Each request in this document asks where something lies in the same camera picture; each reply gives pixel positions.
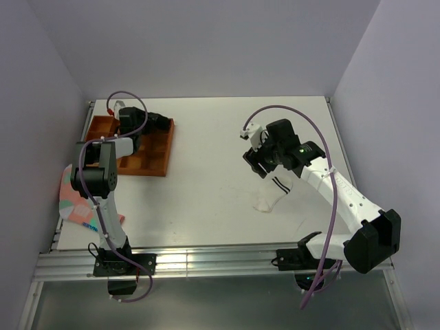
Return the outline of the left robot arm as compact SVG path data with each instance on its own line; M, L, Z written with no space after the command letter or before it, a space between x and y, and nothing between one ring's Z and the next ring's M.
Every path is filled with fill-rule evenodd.
M109 267L117 274L127 274L134 266L116 210L118 177L166 176L174 128L171 118L123 107L94 117L85 141L76 145L71 187L93 208L100 235L98 253L110 258Z

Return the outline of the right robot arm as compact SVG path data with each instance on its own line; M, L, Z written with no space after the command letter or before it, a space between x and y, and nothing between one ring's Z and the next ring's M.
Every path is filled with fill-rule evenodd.
M264 178L277 166L292 171L326 201L337 201L337 214L349 229L348 234L333 235L328 243L325 233L307 235L287 256L277 256L280 270L316 269L326 251L325 268L341 260L366 274L399 250L402 220L397 212L369 201L328 164L326 153L316 143L300 142L289 120L266 127L251 122L240 136L250 141L243 158L255 173Z

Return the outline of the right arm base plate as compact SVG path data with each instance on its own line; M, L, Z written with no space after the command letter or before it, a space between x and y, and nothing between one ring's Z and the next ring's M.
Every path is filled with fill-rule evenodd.
M279 271L317 270L319 259L314 258L307 248L278 249L271 264Z

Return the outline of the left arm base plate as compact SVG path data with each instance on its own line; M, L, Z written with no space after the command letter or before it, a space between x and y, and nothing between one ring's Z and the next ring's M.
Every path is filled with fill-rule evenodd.
M93 276L95 277L114 277L114 276L147 276L154 275L156 266L156 254L141 253L133 254L130 259L141 265L144 270L138 266L133 265L127 261L123 261L121 258L115 255L109 255L108 257L99 257L94 265Z

